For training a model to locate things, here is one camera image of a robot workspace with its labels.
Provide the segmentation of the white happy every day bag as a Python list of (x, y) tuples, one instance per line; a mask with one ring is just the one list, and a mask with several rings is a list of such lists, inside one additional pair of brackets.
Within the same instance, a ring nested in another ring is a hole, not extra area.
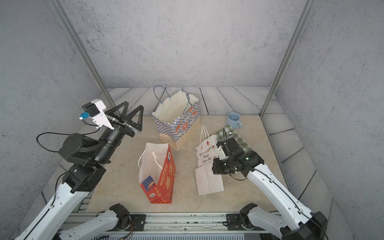
[(215, 175), (212, 167), (214, 159), (218, 158), (216, 135), (210, 135), (205, 126), (201, 128), (200, 144), (196, 147), (198, 168), (196, 182), (199, 196), (224, 191), (221, 175)]

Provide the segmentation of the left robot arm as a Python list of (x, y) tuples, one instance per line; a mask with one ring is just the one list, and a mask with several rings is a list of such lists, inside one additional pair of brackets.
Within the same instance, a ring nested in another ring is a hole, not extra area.
[(95, 127), (105, 127), (97, 140), (86, 134), (67, 136), (58, 154), (71, 168), (60, 175), (55, 193), (38, 216), (17, 237), (19, 240), (88, 240), (109, 230), (128, 231), (127, 240), (134, 232), (130, 212), (121, 204), (115, 204), (101, 215), (75, 228), (60, 231), (60, 227), (98, 185), (106, 172), (105, 165), (125, 136), (134, 137), (143, 128), (144, 107), (139, 105), (131, 112), (129, 103), (107, 109), (102, 100), (95, 99), (82, 106), (80, 120), (92, 119)]

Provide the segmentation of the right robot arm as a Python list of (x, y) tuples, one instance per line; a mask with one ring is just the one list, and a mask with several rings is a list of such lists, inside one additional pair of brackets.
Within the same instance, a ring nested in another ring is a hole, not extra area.
[(240, 210), (238, 224), (243, 229), (263, 229), (280, 240), (328, 239), (328, 220), (324, 214), (313, 212), (291, 194), (256, 152), (229, 153), (225, 160), (215, 158), (212, 169), (215, 175), (242, 173), (279, 212), (279, 215), (271, 214), (250, 203)]

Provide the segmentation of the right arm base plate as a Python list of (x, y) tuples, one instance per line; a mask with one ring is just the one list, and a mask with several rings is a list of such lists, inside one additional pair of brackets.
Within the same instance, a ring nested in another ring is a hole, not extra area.
[(243, 229), (240, 214), (226, 214), (226, 220), (223, 225), (227, 227), (228, 231), (240, 231)]

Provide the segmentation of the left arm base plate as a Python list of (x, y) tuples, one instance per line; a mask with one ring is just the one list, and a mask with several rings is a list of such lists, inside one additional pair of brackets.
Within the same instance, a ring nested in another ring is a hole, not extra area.
[(131, 232), (142, 232), (145, 228), (146, 223), (146, 217), (145, 214), (133, 214), (130, 215), (128, 218), (128, 226), (127, 230)]

